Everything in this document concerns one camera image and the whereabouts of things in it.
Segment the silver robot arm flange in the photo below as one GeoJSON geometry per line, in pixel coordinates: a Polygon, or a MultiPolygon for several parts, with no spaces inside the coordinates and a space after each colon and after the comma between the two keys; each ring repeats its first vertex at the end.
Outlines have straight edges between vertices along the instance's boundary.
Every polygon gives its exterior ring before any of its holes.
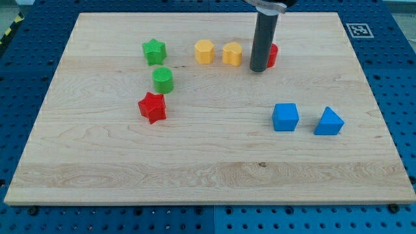
{"type": "Polygon", "coordinates": [[[267,16],[284,14],[289,7],[295,5],[298,0],[244,0],[254,6],[258,12],[267,16]]]}

